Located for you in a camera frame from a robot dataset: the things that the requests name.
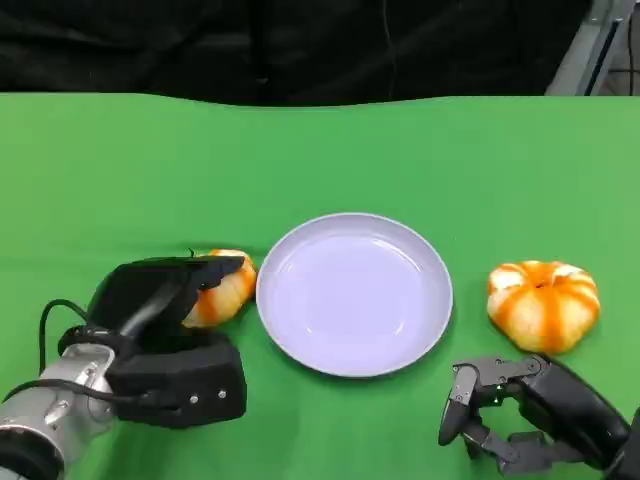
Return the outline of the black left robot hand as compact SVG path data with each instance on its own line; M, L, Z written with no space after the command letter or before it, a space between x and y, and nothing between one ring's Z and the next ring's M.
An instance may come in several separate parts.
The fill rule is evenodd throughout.
M90 326L110 330L146 353L174 353L226 343L223 333L183 321L200 293L237 272L239 257L164 257L121 264L100 283L86 313Z

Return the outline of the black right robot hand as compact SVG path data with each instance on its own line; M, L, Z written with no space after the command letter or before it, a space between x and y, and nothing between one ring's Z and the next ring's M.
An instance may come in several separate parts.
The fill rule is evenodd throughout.
M627 421L591 385L543 354L519 361L483 356L453 364L454 379L438 443L462 438L467 454L487 455L501 475L533 474L557 463L583 463L606 479L639 476L639 422ZM480 411L507 399L534 429L501 438Z

